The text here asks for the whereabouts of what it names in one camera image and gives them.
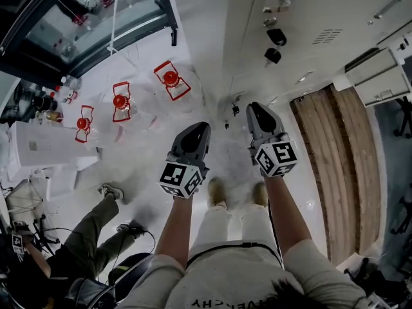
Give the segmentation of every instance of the brown wood slats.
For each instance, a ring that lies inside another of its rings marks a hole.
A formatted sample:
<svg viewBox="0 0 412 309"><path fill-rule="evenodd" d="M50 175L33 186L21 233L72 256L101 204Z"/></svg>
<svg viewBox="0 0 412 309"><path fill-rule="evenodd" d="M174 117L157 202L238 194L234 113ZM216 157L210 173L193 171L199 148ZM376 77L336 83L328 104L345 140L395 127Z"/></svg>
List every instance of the brown wood slats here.
<svg viewBox="0 0 412 309"><path fill-rule="evenodd" d="M380 225L380 181L375 143L368 116L354 88L330 91L341 112L359 188L359 233L357 252L363 253L378 238Z"/></svg>
<svg viewBox="0 0 412 309"><path fill-rule="evenodd" d="M291 102L321 199L335 265L377 239L380 184L375 143L355 90L332 86Z"/></svg>

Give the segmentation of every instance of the blue-gray floor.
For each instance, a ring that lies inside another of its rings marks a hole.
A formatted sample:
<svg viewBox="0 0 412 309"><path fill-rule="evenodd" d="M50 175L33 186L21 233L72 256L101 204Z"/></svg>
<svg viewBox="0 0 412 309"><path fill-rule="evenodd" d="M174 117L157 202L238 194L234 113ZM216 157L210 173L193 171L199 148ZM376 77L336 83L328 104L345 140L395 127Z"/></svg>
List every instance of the blue-gray floor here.
<svg viewBox="0 0 412 309"><path fill-rule="evenodd" d="M388 178L388 209L384 236L384 248L379 260L379 269L386 279L401 281L404 274L397 271L405 255L404 244L412 233L411 224L403 234L394 235L392 229L397 229L406 217L406 210L399 204L399 199L405 197L412 201L412 139L405 136L395 137L393 131L399 129L403 113L396 101L379 104L375 107L382 142L384 146L386 172Z"/></svg>

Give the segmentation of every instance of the black hair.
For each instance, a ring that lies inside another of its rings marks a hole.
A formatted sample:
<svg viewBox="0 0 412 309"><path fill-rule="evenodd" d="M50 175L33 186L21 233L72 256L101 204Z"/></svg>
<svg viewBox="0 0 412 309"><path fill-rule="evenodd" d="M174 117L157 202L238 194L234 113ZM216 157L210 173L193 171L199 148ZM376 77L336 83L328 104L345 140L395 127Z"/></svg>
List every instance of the black hair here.
<svg viewBox="0 0 412 309"><path fill-rule="evenodd" d="M311 308L328 309L327 306L302 294L286 281L272 282L274 293L260 300L257 309Z"/></svg>

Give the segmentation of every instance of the white t-shirt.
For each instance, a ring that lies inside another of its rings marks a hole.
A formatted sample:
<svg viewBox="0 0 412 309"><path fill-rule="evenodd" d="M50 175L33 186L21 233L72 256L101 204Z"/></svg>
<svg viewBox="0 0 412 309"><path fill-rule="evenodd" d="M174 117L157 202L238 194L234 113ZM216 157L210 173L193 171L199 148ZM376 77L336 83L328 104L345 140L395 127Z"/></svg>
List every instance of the white t-shirt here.
<svg viewBox="0 0 412 309"><path fill-rule="evenodd" d="M223 248L199 257L185 271L169 256L154 257L118 309L253 309L287 281L328 308L367 308L364 291L304 240L284 256L283 270L264 248Z"/></svg>

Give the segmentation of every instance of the forearm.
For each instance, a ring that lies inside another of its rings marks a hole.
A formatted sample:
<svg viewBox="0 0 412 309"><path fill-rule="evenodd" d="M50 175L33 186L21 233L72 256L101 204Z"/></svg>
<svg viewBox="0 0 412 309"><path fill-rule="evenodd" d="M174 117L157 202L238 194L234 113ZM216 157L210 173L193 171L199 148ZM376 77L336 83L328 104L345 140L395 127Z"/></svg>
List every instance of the forearm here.
<svg viewBox="0 0 412 309"><path fill-rule="evenodd" d="M160 236L155 254L174 258L186 269L192 220L192 201L174 197L172 211Z"/></svg>
<svg viewBox="0 0 412 309"><path fill-rule="evenodd" d="M265 178L276 236L283 254L304 239L309 229L282 177Z"/></svg>
<svg viewBox="0 0 412 309"><path fill-rule="evenodd" d="M46 277L50 278L52 274L52 268L50 268L43 254L41 254L40 251L37 248L35 248L31 243L26 244L26 250L32 256L33 260L37 263L37 265L43 271Z"/></svg>

